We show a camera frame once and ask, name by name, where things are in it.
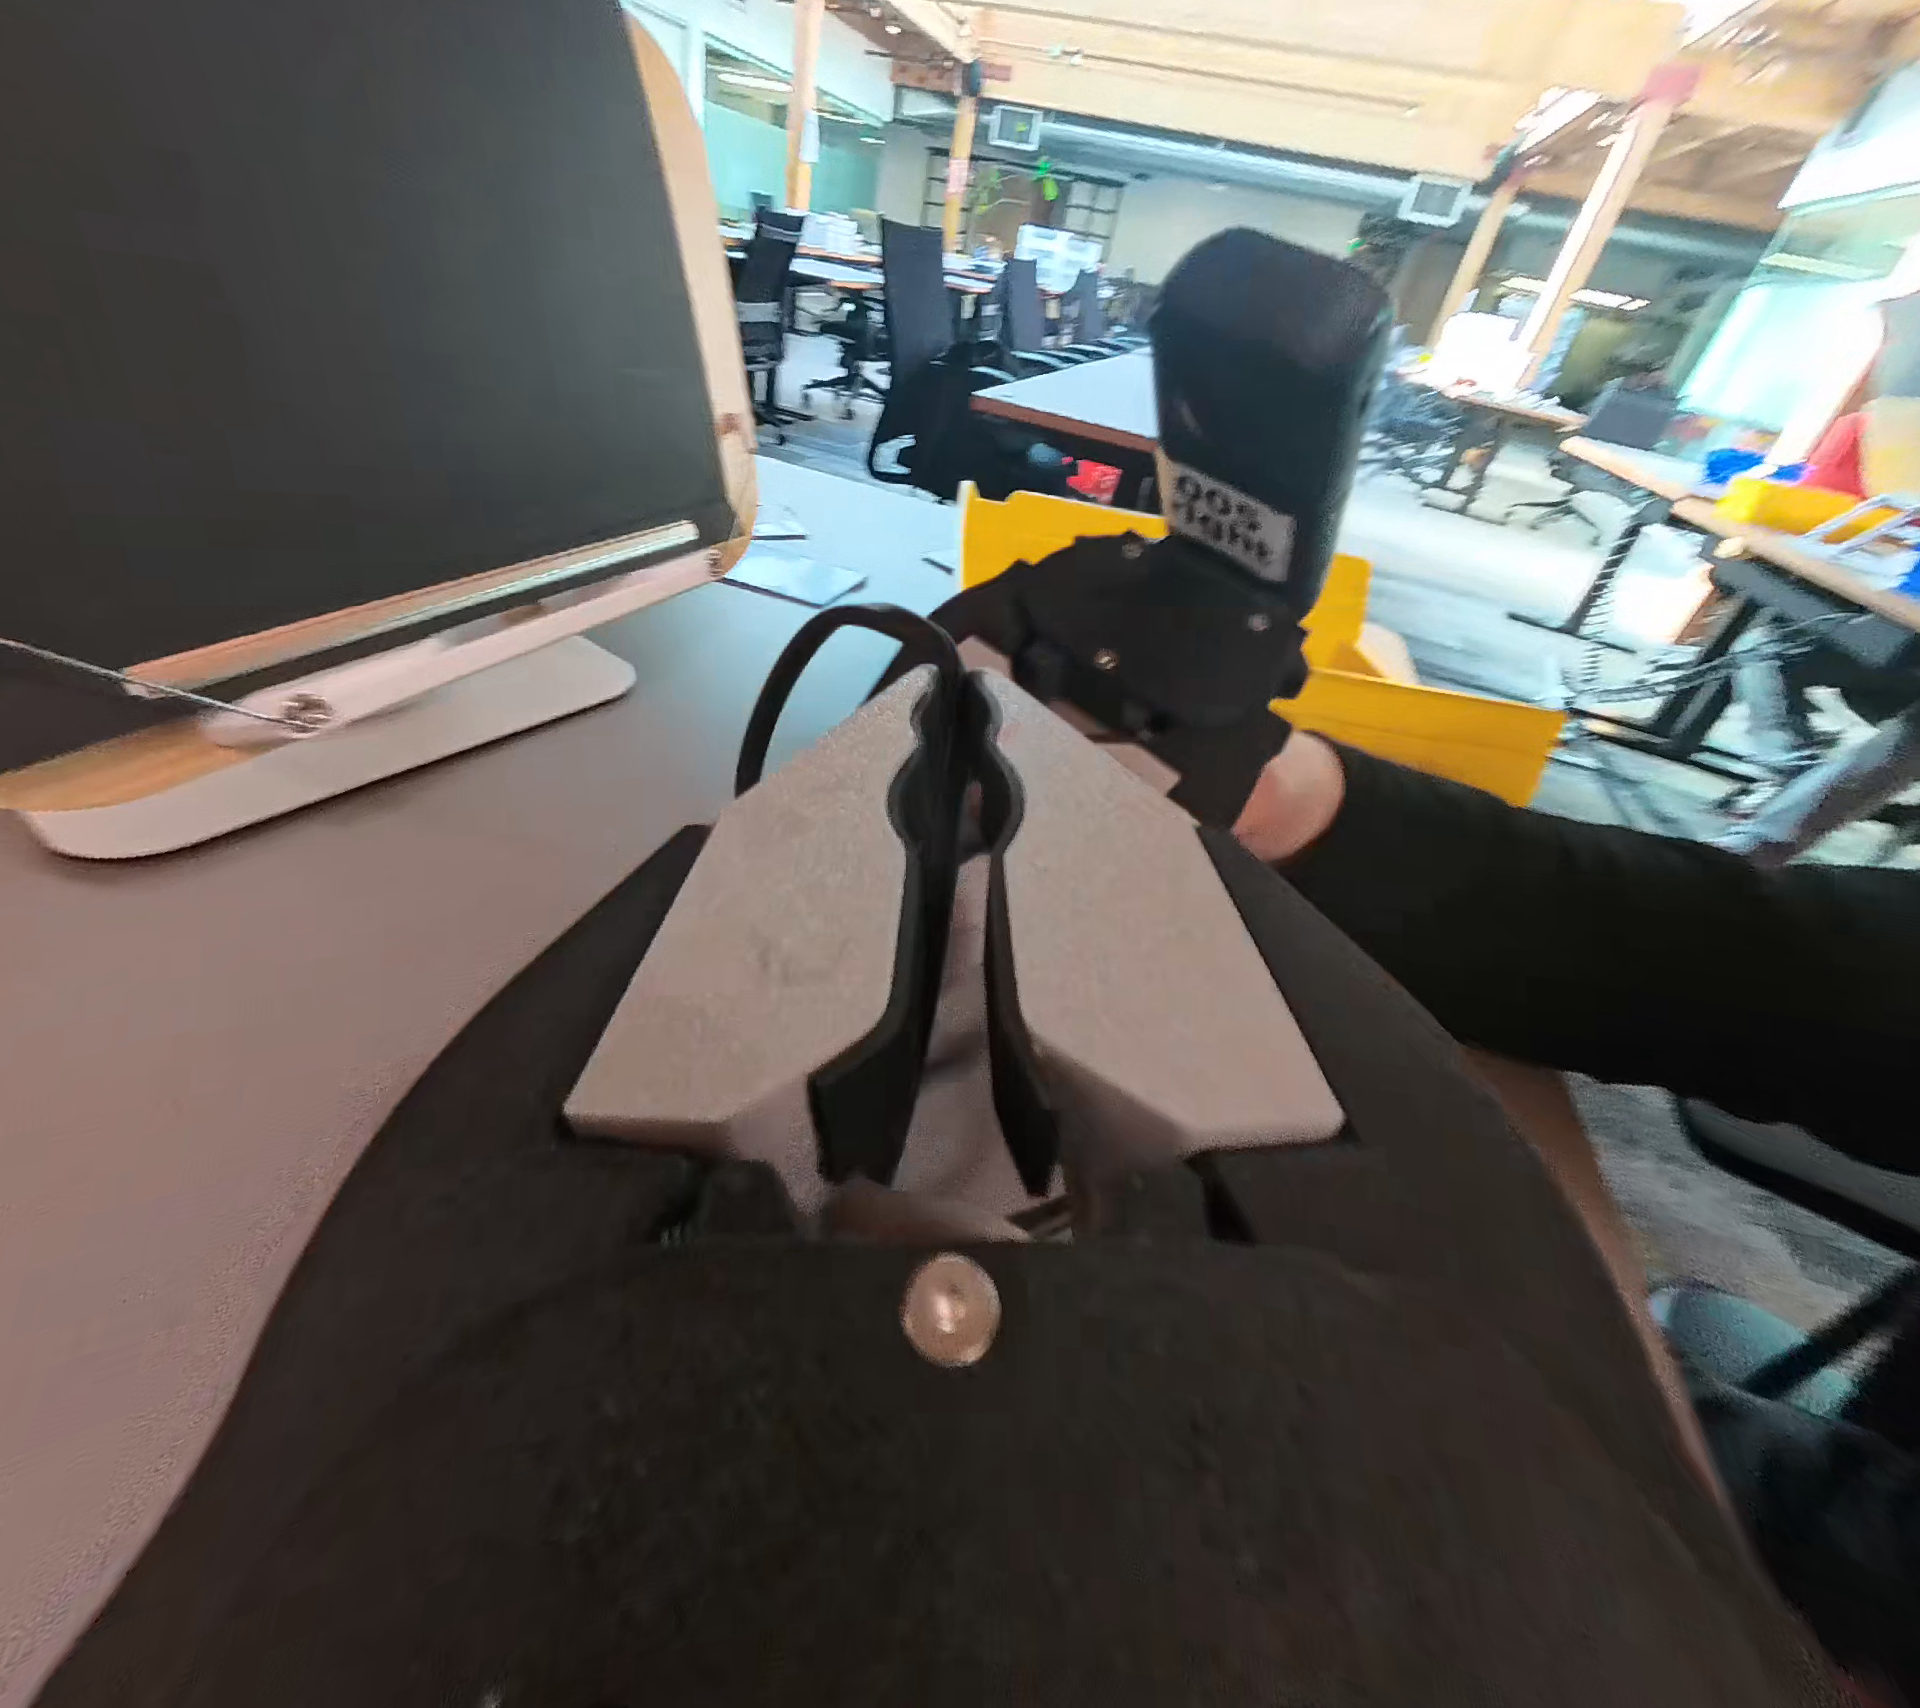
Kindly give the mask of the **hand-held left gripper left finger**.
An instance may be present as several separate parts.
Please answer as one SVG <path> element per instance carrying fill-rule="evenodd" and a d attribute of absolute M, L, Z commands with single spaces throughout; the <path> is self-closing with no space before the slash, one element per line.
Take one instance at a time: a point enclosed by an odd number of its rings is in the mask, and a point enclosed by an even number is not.
<path fill-rule="evenodd" d="M 917 914 L 889 798 L 924 701 L 896 681 L 717 814 L 564 1099 L 573 1134 L 843 1179 L 810 1080 L 902 981 Z"/>

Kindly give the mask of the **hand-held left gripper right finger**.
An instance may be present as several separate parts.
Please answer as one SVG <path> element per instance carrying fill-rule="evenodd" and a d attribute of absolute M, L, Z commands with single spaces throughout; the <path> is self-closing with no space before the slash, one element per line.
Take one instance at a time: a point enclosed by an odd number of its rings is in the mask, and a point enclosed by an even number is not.
<path fill-rule="evenodd" d="M 1346 1123 L 1200 825 L 1012 680 L 984 683 L 991 1106 L 1029 1194 Z"/>

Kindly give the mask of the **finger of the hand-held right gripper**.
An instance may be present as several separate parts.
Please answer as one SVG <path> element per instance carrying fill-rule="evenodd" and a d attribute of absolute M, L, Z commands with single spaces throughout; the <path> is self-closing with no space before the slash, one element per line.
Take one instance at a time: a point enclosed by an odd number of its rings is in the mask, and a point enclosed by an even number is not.
<path fill-rule="evenodd" d="M 1175 803 L 1181 775 L 1153 744 L 1116 729 L 1065 698 L 1040 698 L 1040 705 L 1085 744 L 1047 751 L 1044 785 L 1050 793 L 1074 803 L 1130 803 L 1138 787 Z"/>

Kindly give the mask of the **yellow plastic bin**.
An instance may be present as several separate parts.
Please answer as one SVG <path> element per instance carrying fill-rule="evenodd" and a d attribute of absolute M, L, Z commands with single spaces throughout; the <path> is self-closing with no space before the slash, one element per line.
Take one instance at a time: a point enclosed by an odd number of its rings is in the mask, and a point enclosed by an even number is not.
<path fill-rule="evenodd" d="M 982 496 L 963 480 L 956 501 L 956 584 L 972 589 L 1015 563 L 1088 538 L 1157 542 L 1157 515 L 1078 496 Z M 1472 785 L 1512 805 L 1531 802 L 1565 713 L 1420 681 L 1401 635 L 1370 617 L 1373 567 L 1338 552 L 1306 617 L 1306 680 L 1269 710 L 1310 734 L 1379 760 Z"/>

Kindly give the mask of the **person's right forearm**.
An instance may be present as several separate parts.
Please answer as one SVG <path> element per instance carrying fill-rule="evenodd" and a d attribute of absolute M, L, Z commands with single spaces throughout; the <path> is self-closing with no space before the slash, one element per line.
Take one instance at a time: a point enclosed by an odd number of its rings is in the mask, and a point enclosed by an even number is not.
<path fill-rule="evenodd" d="M 1913 869 L 1767 869 L 1334 745 L 1338 818 L 1274 868 L 1459 1043 L 1915 1173 Z"/>

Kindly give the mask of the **person's right hand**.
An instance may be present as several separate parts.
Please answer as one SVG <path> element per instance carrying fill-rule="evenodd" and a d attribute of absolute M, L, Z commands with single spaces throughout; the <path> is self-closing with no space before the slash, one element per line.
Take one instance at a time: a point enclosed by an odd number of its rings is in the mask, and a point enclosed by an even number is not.
<path fill-rule="evenodd" d="M 1284 865 L 1329 833 L 1344 800 L 1346 765 L 1338 748 L 1294 728 L 1259 770 L 1234 835 L 1263 863 Z"/>

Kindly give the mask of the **long grey table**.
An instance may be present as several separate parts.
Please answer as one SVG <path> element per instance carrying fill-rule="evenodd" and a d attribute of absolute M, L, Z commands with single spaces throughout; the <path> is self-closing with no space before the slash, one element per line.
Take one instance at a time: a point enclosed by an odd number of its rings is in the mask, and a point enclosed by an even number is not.
<path fill-rule="evenodd" d="M 1159 508 L 1159 411 L 1150 348 L 982 387 L 972 396 L 972 410 L 1029 430 L 1074 457 L 1114 467 L 1114 505 Z"/>

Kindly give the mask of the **black office chair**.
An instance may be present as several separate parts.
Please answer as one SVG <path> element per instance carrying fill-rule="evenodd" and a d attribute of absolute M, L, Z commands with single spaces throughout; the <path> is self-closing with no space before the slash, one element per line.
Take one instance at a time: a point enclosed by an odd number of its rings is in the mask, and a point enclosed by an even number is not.
<path fill-rule="evenodd" d="M 785 354 L 789 281 L 804 221 L 784 210 L 758 205 L 752 231 L 731 267 L 733 324 L 754 421 L 785 441 L 785 427 L 804 420 L 777 401 Z"/>
<path fill-rule="evenodd" d="M 880 271 L 887 382 L 867 477 L 940 499 L 962 482 L 1006 496 L 1025 471 L 1025 447 L 972 407 L 976 369 L 953 330 L 941 233 L 880 220 Z"/>

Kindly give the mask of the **wooden table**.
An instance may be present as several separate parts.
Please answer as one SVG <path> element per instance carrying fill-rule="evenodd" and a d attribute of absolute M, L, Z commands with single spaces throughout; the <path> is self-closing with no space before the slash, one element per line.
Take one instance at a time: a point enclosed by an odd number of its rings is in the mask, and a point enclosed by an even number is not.
<path fill-rule="evenodd" d="M 1562 453 L 1662 501 L 1663 517 L 1708 536 L 1717 559 L 1746 559 L 1844 604 L 1862 620 L 1896 630 L 1902 640 L 1892 644 L 1893 653 L 1915 648 L 1915 591 L 1899 586 L 1915 561 L 1915 546 L 1902 543 L 1913 531 L 1911 521 L 1886 515 L 1868 523 L 1864 505 L 1845 505 L 1833 520 L 1848 536 L 1839 542 L 1825 536 L 1825 523 L 1792 529 L 1726 513 L 1721 496 L 1706 492 L 1701 461 L 1578 431 L 1563 438 Z"/>

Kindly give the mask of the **black computer monitor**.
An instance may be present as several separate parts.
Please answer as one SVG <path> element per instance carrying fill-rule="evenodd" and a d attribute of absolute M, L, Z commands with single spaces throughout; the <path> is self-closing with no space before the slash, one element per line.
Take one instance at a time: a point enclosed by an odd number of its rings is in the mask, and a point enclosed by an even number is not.
<path fill-rule="evenodd" d="M 1 0 L 4 775 L 318 621 L 737 527 L 619 0 Z"/>

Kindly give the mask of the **wooden post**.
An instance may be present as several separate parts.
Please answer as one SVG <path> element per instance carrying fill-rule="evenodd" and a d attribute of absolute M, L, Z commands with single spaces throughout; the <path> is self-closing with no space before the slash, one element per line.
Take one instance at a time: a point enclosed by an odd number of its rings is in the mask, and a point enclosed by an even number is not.
<path fill-rule="evenodd" d="M 1522 352 L 1516 384 L 1523 392 L 1536 385 L 1573 295 L 1588 286 L 1669 119 L 1692 99 L 1700 80 L 1701 64 L 1662 64 L 1651 70 L 1638 98 L 1619 116 L 1598 161 L 1593 184 L 1588 186 L 1550 262 L 1547 275 L 1514 335 L 1514 345 Z"/>
<path fill-rule="evenodd" d="M 781 205 L 808 210 L 819 153 L 818 66 L 827 0 L 792 0 L 792 51 L 784 111 Z"/>

